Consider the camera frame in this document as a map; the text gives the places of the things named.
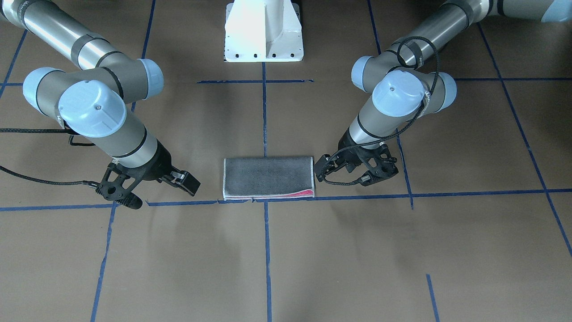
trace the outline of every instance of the robotic arm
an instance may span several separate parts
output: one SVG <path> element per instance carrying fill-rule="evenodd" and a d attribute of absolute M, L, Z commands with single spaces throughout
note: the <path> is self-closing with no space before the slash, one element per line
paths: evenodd
<path fill-rule="evenodd" d="M 364 56 L 352 68 L 352 82 L 372 93 L 333 155 L 323 155 L 314 167 L 319 182 L 369 186 L 398 173 L 384 141 L 428 113 L 450 106 L 456 97 L 454 79 L 439 72 L 438 50 L 464 29 L 488 15 L 540 20 L 567 21 L 572 18 L 570 0 L 448 0 L 407 36 L 396 40 L 377 57 Z M 415 71 L 436 55 L 437 71 L 427 75 Z M 353 182 L 331 182 L 326 176 L 345 167 L 352 172 L 364 164 L 367 171 Z"/>
<path fill-rule="evenodd" d="M 142 202 L 133 189 L 142 180 L 156 180 L 194 196 L 200 182 L 172 166 L 169 151 L 125 106 L 162 91 L 163 74 L 155 62 L 132 60 L 50 0 L 3 0 L 0 14 L 82 69 L 73 73 L 36 69 L 26 77 L 23 92 L 40 113 L 85 136 L 113 158 L 101 183 L 92 186 L 98 194 L 138 209 Z M 112 172 L 117 174 L 114 180 Z M 133 183 L 123 187 L 130 178 Z"/>

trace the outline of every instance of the light blue joint cap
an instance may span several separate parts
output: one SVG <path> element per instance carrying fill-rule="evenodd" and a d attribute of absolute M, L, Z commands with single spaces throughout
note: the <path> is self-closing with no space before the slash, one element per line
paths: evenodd
<path fill-rule="evenodd" d="M 425 87 L 412 73 L 393 70 L 379 82 L 371 95 L 379 112 L 392 117 L 413 113 L 425 96 Z"/>
<path fill-rule="evenodd" d="M 564 22 L 572 19 L 572 1 L 554 0 L 542 16 L 542 22 Z"/>
<path fill-rule="evenodd" d="M 443 101 L 443 105 L 437 111 L 433 113 L 438 113 L 445 108 L 449 107 L 449 105 L 453 104 L 455 98 L 457 97 L 457 84 L 451 75 L 443 72 L 439 72 L 439 77 L 443 80 L 443 85 L 445 86 L 445 100 Z"/>
<path fill-rule="evenodd" d="M 147 97 L 144 98 L 144 100 L 146 100 L 161 93 L 163 86 L 165 85 L 165 79 L 163 78 L 161 68 L 156 62 L 150 59 L 139 60 L 143 63 L 145 71 L 147 72 Z"/>
<path fill-rule="evenodd" d="M 363 89 L 363 70 L 366 68 L 367 61 L 372 57 L 373 56 L 361 57 L 354 63 L 352 68 L 352 82 L 357 88 L 364 92 L 366 92 L 366 90 Z"/>
<path fill-rule="evenodd" d="M 127 118 L 121 96 L 97 80 L 70 86 L 60 97 L 58 109 L 70 128 L 88 138 L 117 132 Z"/>
<path fill-rule="evenodd" d="M 36 70 L 33 70 L 31 73 L 28 74 L 28 76 L 26 76 L 26 79 L 24 79 L 24 85 L 22 86 L 22 91 L 24 93 L 26 101 L 28 101 L 30 105 L 32 105 L 42 114 L 43 112 L 40 110 L 38 106 L 38 86 L 43 80 L 43 78 L 46 77 L 47 74 L 55 71 L 63 72 L 61 69 L 56 69 L 52 67 L 41 67 Z"/>

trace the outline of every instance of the white mount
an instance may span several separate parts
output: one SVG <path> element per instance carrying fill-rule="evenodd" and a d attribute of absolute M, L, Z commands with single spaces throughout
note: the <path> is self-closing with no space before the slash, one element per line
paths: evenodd
<path fill-rule="evenodd" d="M 290 0 L 235 0 L 227 5 L 224 57 L 229 62 L 301 61 L 300 8 Z"/>

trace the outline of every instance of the white plastic bracket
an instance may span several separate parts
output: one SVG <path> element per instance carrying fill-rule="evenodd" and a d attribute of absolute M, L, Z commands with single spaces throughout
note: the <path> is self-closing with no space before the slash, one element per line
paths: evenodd
<path fill-rule="evenodd" d="M 227 5 L 224 57 L 229 62 L 301 61 L 300 8 L 290 0 L 235 0 Z"/>

